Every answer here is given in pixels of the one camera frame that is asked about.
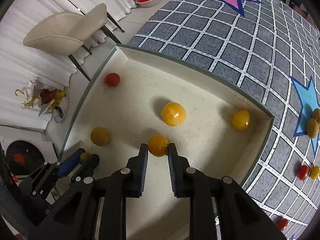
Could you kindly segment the yellow tomato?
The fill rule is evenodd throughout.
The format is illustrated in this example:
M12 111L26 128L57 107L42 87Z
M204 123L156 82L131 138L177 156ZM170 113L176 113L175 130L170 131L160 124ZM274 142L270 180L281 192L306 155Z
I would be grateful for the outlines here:
M250 113L242 109L237 111L232 117L232 126L238 131L245 131L250 124Z
M168 154L168 144L166 137L160 134L154 135L148 140L148 151L156 157L165 156Z

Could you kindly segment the green-yellow tomato in tray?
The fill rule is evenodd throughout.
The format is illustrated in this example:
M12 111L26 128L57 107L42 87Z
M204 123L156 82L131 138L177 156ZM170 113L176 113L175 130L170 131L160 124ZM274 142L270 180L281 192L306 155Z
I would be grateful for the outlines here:
M110 141L110 133L103 127L96 127L91 131L90 139L97 146L105 146Z

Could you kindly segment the large yellow tomato tray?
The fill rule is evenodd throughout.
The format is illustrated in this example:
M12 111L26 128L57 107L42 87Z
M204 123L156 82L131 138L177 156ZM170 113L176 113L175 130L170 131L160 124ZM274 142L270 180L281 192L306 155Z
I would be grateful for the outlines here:
M185 121L186 111L179 103L170 102L163 107L161 117L168 126L178 126Z

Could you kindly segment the white shallow tray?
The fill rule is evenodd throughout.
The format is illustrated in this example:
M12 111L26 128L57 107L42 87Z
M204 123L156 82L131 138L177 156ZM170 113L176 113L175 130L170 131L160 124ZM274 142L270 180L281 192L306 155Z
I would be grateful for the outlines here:
M109 73L120 76L108 87ZM168 126L163 107L179 103L185 121ZM232 126L239 110L248 110L245 131ZM235 85L199 67L160 53L126 46L115 47L101 64L75 111L65 139L65 151L81 146L100 156L96 178L110 175L137 154L142 143L162 135L179 155L210 177L233 178L243 185L260 158L274 123L274 115ZM91 131L110 133L105 146L91 142Z

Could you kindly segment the red tomato in tray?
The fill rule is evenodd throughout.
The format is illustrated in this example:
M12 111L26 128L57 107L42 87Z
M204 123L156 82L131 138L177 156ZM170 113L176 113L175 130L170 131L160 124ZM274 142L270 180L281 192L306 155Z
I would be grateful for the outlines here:
M109 73L105 76L104 83L108 87L117 87L120 84L120 76L117 73Z

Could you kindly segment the yellow tomato in tray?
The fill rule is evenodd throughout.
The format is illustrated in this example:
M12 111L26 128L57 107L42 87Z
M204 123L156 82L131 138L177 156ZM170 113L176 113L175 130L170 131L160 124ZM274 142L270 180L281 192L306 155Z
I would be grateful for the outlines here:
M250 124L250 113L242 109L237 111L232 117L232 126L238 131L245 131Z

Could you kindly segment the longan on blue star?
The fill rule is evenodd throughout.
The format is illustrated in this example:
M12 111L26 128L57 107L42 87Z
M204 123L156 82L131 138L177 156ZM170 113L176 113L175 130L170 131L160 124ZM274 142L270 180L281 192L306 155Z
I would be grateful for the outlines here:
M313 139L318 136L319 133L319 124L316 119L311 118L306 124L306 133L309 138Z

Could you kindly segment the beige dining chair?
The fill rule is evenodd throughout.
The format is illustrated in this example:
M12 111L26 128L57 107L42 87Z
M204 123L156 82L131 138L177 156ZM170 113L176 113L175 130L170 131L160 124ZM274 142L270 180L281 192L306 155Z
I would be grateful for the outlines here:
M68 11L53 14L35 25L27 33L23 45L48 54L69 57L89 81L90 77L77 62L73 53L81 47L85 48L85 42L99 30L116 44L120 44L120 40L106 26L109 19L104 3L97 5L85 15Z

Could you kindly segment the grey checked star tablecloth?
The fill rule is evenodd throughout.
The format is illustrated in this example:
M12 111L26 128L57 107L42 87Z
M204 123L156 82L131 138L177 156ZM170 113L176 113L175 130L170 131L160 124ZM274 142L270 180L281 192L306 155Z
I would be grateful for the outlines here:
M297 127L302 97L319 107L316 29L280 0L244 0L243 14L222 0L171 0L131 38L131 46L196 65L237 85L274 114L269 140L244 190L297 239L319 208L319 179L297 177L319 165L319 140Z

